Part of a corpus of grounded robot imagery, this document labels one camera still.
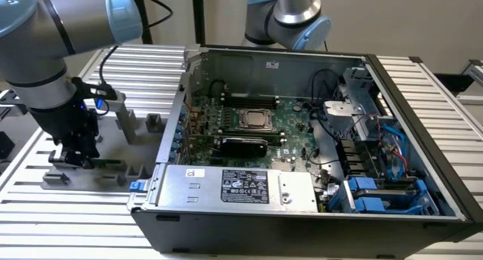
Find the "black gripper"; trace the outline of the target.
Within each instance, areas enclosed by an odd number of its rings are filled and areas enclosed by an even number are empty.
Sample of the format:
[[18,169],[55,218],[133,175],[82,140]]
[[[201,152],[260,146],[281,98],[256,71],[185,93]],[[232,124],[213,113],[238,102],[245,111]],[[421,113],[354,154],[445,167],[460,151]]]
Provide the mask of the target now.
[[50,152],[47,162],[57,168],[91,167],[91,159],[99,156],[94,110],[85,106],[59,106],[43,110],[30,108],[29,112],[54,145],[61,145],[59,150]]

